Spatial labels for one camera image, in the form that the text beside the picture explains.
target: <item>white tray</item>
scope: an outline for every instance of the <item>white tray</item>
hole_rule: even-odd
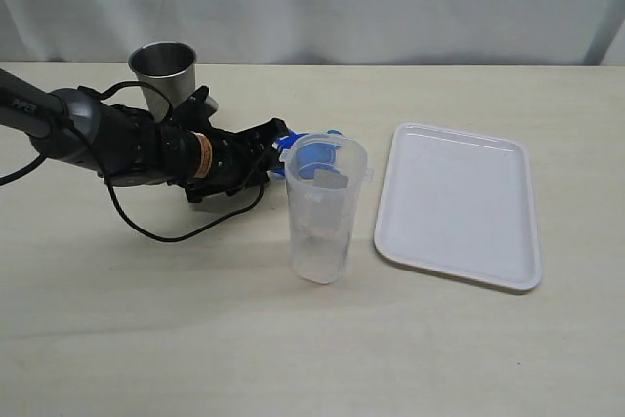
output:
[[[525,150],[505,139],[401,124],[375,245],[395,263],[531,290],[542,267]]]

